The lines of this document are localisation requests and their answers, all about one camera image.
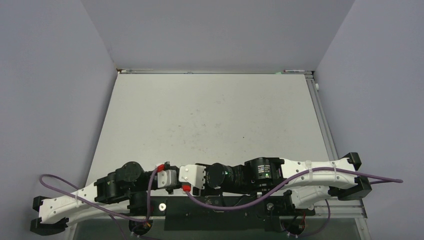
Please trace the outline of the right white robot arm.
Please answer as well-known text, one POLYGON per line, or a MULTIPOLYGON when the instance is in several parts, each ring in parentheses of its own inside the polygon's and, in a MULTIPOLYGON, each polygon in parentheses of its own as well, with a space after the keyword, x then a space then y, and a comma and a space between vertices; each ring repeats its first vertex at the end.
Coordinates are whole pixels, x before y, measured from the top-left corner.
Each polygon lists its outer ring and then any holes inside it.
POLYGON ((361 165, 356 152, 327 161, 258 157, 237 166, 220 163, 189 165, 181 170, 184 174, 182 191, 194 203, 219 212, 252 208, 277 192, 291 191, 283 199, 282 207, 287 213, 295 214, 330 198, 356 201, 366 197, 372 190, 372 175, 359 172, 361 165), (224 193, 252 194, 256 198, 231 206, 210 205, 193 195, 193 187, 199 187, 201 193, 221 190, 224 193))

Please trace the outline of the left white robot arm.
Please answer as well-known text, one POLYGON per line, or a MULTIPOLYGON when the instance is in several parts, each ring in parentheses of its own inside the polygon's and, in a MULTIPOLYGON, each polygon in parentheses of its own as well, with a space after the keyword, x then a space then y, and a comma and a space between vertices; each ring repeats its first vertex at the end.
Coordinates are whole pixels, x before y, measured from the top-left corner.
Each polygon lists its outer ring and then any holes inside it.
POLYGON ((112 220, 128 220, 130 232, 143 237, 153 226, 151 192, 158 188, 158 176, 164 169, 165 165, 159 164, 152 171, 144 171, 139 163, 130 161, 82 188, 59 176, 42 174, 39 183, 62 195, 33 199, 32 208, 38 216, 31 220, 30 231, 52 236, 77 222, 105 214, 112 220))

